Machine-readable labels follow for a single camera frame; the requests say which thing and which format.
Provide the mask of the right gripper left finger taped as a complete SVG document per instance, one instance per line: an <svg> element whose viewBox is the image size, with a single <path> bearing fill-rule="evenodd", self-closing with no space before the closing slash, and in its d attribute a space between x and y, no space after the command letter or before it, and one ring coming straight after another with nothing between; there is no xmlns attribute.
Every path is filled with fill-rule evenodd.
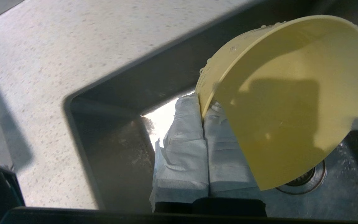
<svg viewBox="0 0 358 224"><path fill-rule="evenodd" d="M207 146L197 94L178 98L173 122L155 146L149 197L153 212L171 207L186 210L196 200L208 197Z"/></svg>

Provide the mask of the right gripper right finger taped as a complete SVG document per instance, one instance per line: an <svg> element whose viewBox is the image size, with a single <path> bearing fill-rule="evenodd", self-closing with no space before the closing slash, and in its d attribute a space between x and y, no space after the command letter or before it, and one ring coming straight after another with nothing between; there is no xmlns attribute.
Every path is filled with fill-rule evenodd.
<svg viewBox="0 0 358 224"><path fill-rule="evenodd" d="M261 200L260 189L220 104L211 104L203 123L212 197Z"/></svg>

